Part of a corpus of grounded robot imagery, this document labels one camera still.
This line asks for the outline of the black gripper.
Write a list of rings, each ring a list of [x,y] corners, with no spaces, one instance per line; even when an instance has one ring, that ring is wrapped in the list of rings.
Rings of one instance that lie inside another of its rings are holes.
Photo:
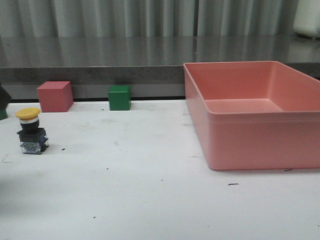
[[[5,110],[11,100],[11,95],[0,85],[0,110]]]

